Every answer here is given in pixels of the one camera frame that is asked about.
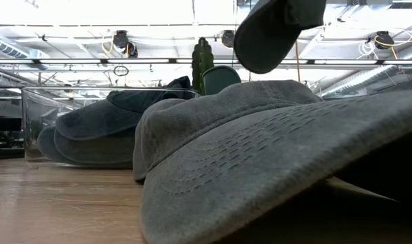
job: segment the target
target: cactus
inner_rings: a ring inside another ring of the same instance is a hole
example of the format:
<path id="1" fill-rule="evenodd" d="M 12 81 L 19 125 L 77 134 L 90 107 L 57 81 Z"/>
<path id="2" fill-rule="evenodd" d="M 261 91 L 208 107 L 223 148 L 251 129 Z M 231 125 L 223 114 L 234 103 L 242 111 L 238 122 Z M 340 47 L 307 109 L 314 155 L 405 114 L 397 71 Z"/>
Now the cactus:
<path id="1" fill-rule="evenodd" d="M 205 95 L 203 74 L 213 68 L 212 47 L 204 37 L 199 39 L 192 53 L 192 86 L 201 95 Z"/>

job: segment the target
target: yellow cable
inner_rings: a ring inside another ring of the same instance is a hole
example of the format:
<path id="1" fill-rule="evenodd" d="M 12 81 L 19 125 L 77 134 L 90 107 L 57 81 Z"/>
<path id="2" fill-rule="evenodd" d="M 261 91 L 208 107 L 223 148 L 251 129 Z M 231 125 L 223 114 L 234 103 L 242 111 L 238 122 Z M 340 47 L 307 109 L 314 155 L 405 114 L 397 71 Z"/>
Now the yellow cable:
<path id="1" fill-rule="evenodd" d="M 296 66 L 298 69 L 298 81 L 301 83 L 301 72 L 300 72 L 300 52 L 298 51 L 298 42 L 295 42 L 295 53 L 296 53 Z"/>
<path id="2" fill-rule="evenodd" d="M 402 43 L 399 43 L 399 44 L 394 44 L 394 45 L 382 43 L 382 42 L 380 42 L 380 41 L 377 40 L 378 37 L 379 37 L 379 36 L 376 36 L 376 37 L 375 37 L 375 41 L 376 41 L 377 43 L 379 43 L 379 44 L 381 44 L 381 45 L 384 45 L 384 46 L 387 46 L 387 47 L 397 47 L 397 46 L 399 46 L 399 45 L 403 45 L 403 44 L 406 44 L 406 43 L 410 42 L 410 41 L 412 40 L 412 32 L 411 32 L 411 36 L 409 37 L 408 41 L 405 41 L 405 42 L 402 42 Z"/>
<path id="3" fill-rule="evenodd" d="M 398 59 L 398 58 L 397 58 L 396 51 L 394 51 L 394 47 L 391 47 L 391 50 L 393 51 L 394 57 L 395 57 L 396 59 Z"/>
<path id="4" fill-rule="evenodd" d="M 104 50 L 104 52 L 106 52 L 107 54 L 110 54 L 112 52 L 112 47 L 114 47 L 114 35 L 111 37 L 111 49 L 110 49 L 110 51 L 108 51 L 104 47 L 104 42 L 101 43 L 101 46 L 102 46 L 102 50 Z"/>

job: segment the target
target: desk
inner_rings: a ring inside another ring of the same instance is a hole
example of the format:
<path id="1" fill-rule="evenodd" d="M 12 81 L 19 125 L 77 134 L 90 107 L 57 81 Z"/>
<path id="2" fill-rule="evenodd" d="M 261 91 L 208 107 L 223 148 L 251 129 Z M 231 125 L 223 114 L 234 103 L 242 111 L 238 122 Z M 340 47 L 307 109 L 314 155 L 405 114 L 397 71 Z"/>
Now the desk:
<path id="1" fill-rule="evenodd" d="M 31 169 L 0 161 L 0 244 L 137 244 L 142 187 L 131 170 Z"/>

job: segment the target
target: exposed ceiling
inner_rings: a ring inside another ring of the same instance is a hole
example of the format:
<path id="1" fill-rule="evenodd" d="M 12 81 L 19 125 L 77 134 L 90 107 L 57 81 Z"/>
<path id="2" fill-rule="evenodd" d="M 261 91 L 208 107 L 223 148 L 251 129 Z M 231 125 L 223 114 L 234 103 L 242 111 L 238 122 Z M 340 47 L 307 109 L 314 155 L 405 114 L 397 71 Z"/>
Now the exposed ceiling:
<path id="1" fill-rule="evenodd" d="M 394 59 L 391 49 L 375 49 L 373 53 L 365 43 L 377 31 L 389 31 L 396 44 L 402 43 L 394 48 L 401 59 L 401 52 L 412 46 L 412 4 L 409 2 L 412 1 L 328 1 L 325 25 L 301 33 L 297 42 L 299 57 Z M 215 59 L 232 59 L 235 58 L 233 50 L 221 44 L 220 35 L 224 30 L 236 30 L 249 10 L 250 0 L 0 0 L 0 37 L 20 48 L 40 50 L 46 58 L 68 59 L 124 58 L 115 50 L 107 54 L 102 49 L 102 43 L 110 49 L 117 30 L 128 31 L 129 39 L 137 45 L 139 58 L 190 58 L 197 39 L 206 37 Z M 0 58 L 12 57 L 0 52 Z M 295 49 L 292 49 L 286 59 L 294 58 Z M 132 87 L 165 84 L 191 73 L 189 65 L 181 64 L 127 67 L 130 72 L 123 78 L 114 76 L 111 65 L 51 65 L 42 71 L 25 65 L 3 64 L 0 71 L 18 75 L 16 79 L 9 78 L 12 83 L 19 83 L 18 79 L 23 77 L 34 84 L 109 86 L 116 85 L 114 82 L 118 79 L 117 85 Z M 251 74 L 241 66 L 234 68 L 244 81 L 298 79 L 295 66 L 280 66 L 266 75 Z M 372 68 L 302 66 L 300 76 L 319 93 L 358 71 Z M 364 94 L 409 79 L 412 79 L 412 70 L 400 68 L 387 79 L 351 94 Z"/>

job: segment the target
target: wooden table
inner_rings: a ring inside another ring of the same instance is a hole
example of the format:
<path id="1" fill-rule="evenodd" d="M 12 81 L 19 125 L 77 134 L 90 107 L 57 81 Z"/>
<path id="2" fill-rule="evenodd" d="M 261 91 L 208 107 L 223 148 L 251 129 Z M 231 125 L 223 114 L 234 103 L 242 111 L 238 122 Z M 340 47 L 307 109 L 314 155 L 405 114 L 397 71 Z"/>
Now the wooden table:
<path id="1" fill-rule="evenodd" d="M 31 169 L 0 161 L 0 244 L 145 243 L 131 170 Z"/>

